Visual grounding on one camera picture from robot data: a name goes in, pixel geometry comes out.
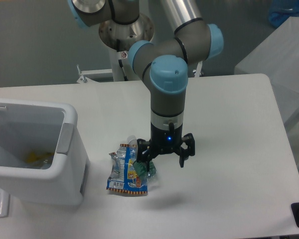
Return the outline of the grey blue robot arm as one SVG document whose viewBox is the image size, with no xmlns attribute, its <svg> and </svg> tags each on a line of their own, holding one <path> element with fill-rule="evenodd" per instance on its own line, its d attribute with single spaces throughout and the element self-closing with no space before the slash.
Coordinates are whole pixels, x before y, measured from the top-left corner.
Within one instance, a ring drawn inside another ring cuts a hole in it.
<svg viewBox="0 0 299 239">
<path fill-rule="evenodd" d="M 158 155 L 175 153 L 179 164 L 195 154 L 191 133 L 182 134 L 188 66 L 221 53 L 224 39 L 214 24 L 206 24 L 193 0 L 163 0 L 161 6 L 174 38 L 158 45 L 145 40 L 137 0 L 70 0 L 78 25 L 111 23 L 105 44 L 127 51 L 133 72 L 150 91 L 150 140 L 137 140 L 137 162 L 149 169 Z"/>
</svg>

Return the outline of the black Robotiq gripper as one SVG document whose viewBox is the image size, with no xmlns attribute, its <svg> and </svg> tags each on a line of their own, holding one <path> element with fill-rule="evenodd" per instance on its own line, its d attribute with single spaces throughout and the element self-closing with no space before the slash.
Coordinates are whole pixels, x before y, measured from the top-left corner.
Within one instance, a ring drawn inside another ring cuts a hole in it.
<svg viewBox="0 0 299 239">
<path fill-rule="evenodd" d="M 150 155 L 163 155 L 175 153 L 179 156 L 179 165 L 184 167 L 184 162 L 195 155 L 195 139 L 192 133 L 182 137 L 182 127 L 173 132 L 162 130 L 150 125 L 150 141 L 137 139 L 136 172 L 150 171 Z"/>
</svg>

